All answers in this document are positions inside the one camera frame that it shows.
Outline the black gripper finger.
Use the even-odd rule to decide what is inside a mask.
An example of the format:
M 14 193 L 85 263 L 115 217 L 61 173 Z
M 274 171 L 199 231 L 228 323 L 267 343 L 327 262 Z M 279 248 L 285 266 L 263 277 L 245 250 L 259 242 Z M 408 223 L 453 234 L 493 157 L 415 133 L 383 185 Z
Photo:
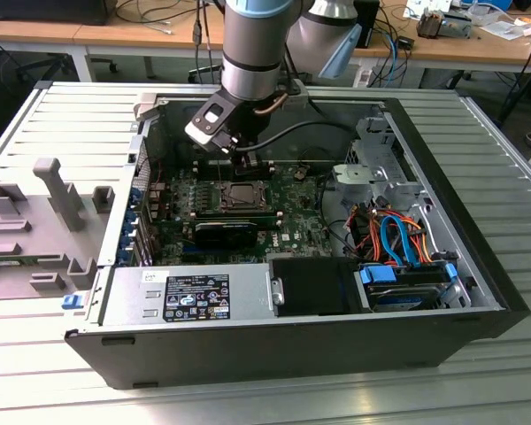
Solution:
M 236 152 L 233 156 L 234 178 L 260 178 L 266 163 L 256 152 Z

